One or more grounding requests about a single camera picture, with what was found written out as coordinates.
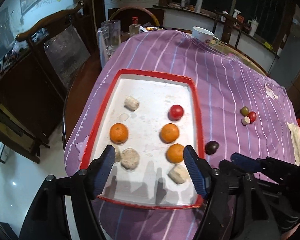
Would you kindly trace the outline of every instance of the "red tray rim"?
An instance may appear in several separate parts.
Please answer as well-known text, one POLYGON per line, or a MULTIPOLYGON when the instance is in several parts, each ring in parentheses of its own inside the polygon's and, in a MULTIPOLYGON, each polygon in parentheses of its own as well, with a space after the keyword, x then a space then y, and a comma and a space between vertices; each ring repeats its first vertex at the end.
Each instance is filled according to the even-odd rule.
MULTIPOLYGON (((113 89, 114 89, 119 77, 123 74, 134 74, 134 75, 140 75, 140 76, 155 77, 155 78, 160 78, 160 79, 172 80, 172 81, 180 82, 180 83, 186 83, 189 85, 189 87, 191 89, 191 93, 192 93, 193 103, 194 103, 194 116, 195 116, 195 122, 196 122, 196 127, 197 127, 198 156, 200 158, 204 158, 201 109, 200 109, 200 103, 199 103, 199 98, 198 98, 198 94, 197 94, 197 89, 195 87, 193 80, 189 77, 170 74, 170 73, 164 73, 164 72, 145 71, 145 70, 137 70, 137 69, 120 69, 117 72, 117 74, 115 75, 114 79, 112 80, 112 82, 108 88, 108 91, 106 92, 105 97, 100 105, 99 111, 96 115, 95 121, 93 123, 92 129, 91 129, 91 132, 89 135, 87 145, 84 149, 84 153, 82 156, 82 161, 81 161, 79 169, 86 169, 89 166, 89 161, 90 161, 94 141, 97 136, 98 129, 101 124, 101 120, 104 115, 106 106, 108 104, 109 98, 111 97, 111 94, 113 92, 113 89)), ((128 207, 134 207, 134 208, 140 208, 140 209, 152 209, 152 210, 198 208, 203 203, 203 198, 200 195, 197 195, 197 199, 194 204, 182 205, 182 206, 146 206, 146 205, 138 205, 138 204, 121 202, 121 201, 113 200, 113 199, 106 198, 103 196, 97 196, 97 197, 102 200, 114 203, 114 204, 119 204, 119 205, 124 205, 124 206, 128 206, 128 207)))

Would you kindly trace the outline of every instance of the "white tray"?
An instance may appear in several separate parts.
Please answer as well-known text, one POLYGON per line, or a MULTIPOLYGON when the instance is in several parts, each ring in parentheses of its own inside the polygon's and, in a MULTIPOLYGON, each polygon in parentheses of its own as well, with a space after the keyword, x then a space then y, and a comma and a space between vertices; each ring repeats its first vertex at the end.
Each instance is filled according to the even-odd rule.
POLYGON ((91 130, 80 168, 87 168, 111 144, 109 130, 117 122, 129 130, 128 140, 119 145, 120 151, 129 147, 140 154, 138 167, 124 169, 114 163, 103 193, 98 197, 113 203, 147 209, 194 208, 202 204, 189 179, 183 184, 174 183, 168 173, 173 164, 166 159, 171 144, 163 143, 161 128, 172 121, 168 111, 174 104, 184 108, 181 120, 173 122, 179 130, 179 138, 173 142, 192 145, 203 158, 201 113, 195 85, 190 78, 141 70, 120 70, 109 87, 91 130), (140 102, 132 112, 124 107, 124 100, 132 96, 140 102), (121 114, 128 115, 122 121, 121 114))

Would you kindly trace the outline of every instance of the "cherry tomato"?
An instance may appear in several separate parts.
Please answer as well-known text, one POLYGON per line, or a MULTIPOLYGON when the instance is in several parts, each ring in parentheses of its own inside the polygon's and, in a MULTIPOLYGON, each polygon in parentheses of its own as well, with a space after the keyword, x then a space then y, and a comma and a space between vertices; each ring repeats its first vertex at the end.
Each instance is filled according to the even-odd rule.
POLYGON ((169 114, 170 117, 173 118, 174 120, 179 120, 183 116, 183 108, 180 105, 173 105, 170 108, 169 114))
POLYGON ((253 123, 256 119, 257 119, 257 114, 256 112, 250 112, 248 115, 247 115, 250 119, 250 123, 253 123))

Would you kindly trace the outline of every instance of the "white tile floor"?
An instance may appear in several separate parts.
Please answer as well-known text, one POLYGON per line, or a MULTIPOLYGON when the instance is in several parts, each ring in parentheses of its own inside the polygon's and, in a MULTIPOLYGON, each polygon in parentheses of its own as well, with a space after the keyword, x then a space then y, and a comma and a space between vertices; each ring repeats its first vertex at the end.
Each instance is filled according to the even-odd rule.
MULTIPOLYGON (((57 178, 66 177, 63 162, 61 127, 50 137, 50 149, 41 147, 40 164, 5 147, 9 157, 0 163, 0 222, 9 223, 19 236, 23 220, 29 206, 45 177, 49 174, 57 178)), ((68 223, 72 240, 79 239, 74 222, 71 199, 66 198, 68 223)))

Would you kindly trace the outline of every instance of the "metal screw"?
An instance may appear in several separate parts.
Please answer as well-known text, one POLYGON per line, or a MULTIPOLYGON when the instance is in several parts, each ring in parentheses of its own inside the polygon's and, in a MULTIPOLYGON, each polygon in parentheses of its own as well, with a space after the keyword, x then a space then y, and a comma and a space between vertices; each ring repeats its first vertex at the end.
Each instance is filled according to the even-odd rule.
POLYGON ((81 175, 81 176, 83 176, 83 175, 86 175, 87 172, 88 172, 88 171, 87 171, 86 169, 82 169, 82 170, 79 170, 79 171, 78 171, 78 174, 81 175))
POLYGON ((216 175, 216 176, 218 176, 220 174, 220 170, 216 169, 216 168, 212 169, 211 172, 213 175, 216 175))
POLYGON ((251 175, 250 173, 247 173, 247 174, 245 175, 245 178, 246 178, 247 180, 249 180, 249 181, 252 181, 252 180, 253 180, 253 175, 251 175))
POLYGON ((52 181, 54 179, 54 176, 53 175, 48 175, 46 177, 46 181, 52 181))

